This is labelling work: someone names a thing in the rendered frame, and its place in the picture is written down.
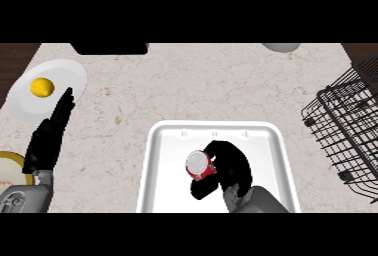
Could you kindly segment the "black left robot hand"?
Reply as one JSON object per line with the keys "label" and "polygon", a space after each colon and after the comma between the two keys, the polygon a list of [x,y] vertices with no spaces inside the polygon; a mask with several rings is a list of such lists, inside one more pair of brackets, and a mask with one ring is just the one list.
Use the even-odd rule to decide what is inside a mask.
{"label": "black left robot hand", "polygon": [[37,170],[52,170],[55,168],[64,132],[74,107],[73,88],[68,88],[58,101],[52,116],[42,121],[33,133],[26,153],[24,174],[33,174]]}

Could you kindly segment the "black appliance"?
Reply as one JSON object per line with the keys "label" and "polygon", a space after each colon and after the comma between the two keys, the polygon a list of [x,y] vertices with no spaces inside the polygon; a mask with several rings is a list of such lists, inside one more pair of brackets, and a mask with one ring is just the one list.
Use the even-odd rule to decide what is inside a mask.
{"label": "black appliance", "polygon": [[148,43],[73,43],[80,55],[145,55]]}

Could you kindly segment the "yellow lemon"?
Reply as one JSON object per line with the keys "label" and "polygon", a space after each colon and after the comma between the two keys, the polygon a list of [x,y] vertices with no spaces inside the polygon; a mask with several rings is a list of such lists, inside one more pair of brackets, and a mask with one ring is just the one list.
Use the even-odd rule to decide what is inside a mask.
{"label": "yellow lemon", "polygon": [[30,90],[35,96],[46,98],[55,91],[54,82],[48,78],[36,78],[32,82]]}

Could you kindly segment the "yellow rimmed plate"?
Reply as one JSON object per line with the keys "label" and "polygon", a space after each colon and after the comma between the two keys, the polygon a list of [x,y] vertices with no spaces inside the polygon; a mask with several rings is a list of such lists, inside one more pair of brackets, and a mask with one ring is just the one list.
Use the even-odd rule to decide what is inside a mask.
{"label": "yellow rimmed plate", "polygon": [[11,151],[0,151],[0,186],[33,185],[35,177],[23,173],[24,156]]}

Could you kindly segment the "white tray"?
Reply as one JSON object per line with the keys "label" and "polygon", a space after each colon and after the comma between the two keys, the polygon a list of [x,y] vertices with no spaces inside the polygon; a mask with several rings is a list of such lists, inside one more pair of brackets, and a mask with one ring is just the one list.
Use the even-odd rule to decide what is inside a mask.
{"label": "white tray", "polygon": [[185,168],[188,155],[215,140],[228,141],[241,149],[252,165],[253,183],[269,190],[290,212],[299,213],[302,209],[278,127],[262,121],[193,120],[166,120],[151,128],[136,211],[228,211],[221,191],[201,200],[193,197],[193,178]]}

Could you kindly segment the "white plate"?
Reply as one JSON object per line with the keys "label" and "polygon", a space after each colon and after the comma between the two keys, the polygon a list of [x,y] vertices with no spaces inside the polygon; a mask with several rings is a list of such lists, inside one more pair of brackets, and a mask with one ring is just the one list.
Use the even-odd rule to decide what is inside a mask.
{"label": "white plate", "polygon": [[[51,96],[37,97],[30,89],[36,79],[46,78],[54,84]],[[51,117],[60,98],[73,88],[74,100],[80,99],[88,84],[88,72],[83,65],[70,59],[46,61],[32,68],[14,83],[5,102],[9,116],[21,122],[40,122]]]}

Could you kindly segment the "red can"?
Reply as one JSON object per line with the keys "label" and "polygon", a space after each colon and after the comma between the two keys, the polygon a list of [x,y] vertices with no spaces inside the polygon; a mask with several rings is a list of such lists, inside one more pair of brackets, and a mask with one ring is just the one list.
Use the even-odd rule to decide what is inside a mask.
{"label": "red can", "polygon": [[197,181],[216,173],[216,167],[206,152],[197,150],[188,155],[187,172]]}

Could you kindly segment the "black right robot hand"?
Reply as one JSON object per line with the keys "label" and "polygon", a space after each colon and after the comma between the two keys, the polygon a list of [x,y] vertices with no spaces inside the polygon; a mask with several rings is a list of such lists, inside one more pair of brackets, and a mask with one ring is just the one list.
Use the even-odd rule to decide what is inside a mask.
{"label": "black right robot hand", "polygon": [[231,142],[218,140],[210,142],[204,152],[216,158],[213,161],[216,173],[203,180],[193,181],[191,194],[194,198],[201,200],[218,187],[226,190],[235,184],[240,185],[238,196],[244,197],[253,183],[252,167],[246,154]]}

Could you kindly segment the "pale grey round object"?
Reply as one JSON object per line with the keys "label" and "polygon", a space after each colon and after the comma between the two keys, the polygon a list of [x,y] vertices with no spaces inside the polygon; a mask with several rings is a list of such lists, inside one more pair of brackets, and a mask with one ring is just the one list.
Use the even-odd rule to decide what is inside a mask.
{"label": "pale grey round object", "polygon": [[265,43],[263,46],[274,52],[290,53],[299,49],[300,44],[299,43]]}

